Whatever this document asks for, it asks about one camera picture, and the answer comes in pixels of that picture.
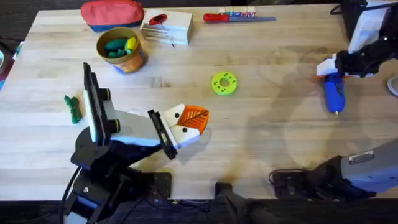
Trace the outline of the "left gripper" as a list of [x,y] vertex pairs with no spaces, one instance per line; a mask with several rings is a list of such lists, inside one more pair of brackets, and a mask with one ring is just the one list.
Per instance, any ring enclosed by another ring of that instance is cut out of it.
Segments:
[[115,174],[158,151],[169,159],[177,149],[200,137],[209,120],[209,111],[196,105],[179,104],[162,112],[149,111],[148,117],[116,110],[112,101],[84,100],[85,128],[77,137],[72,164],[91,174]]

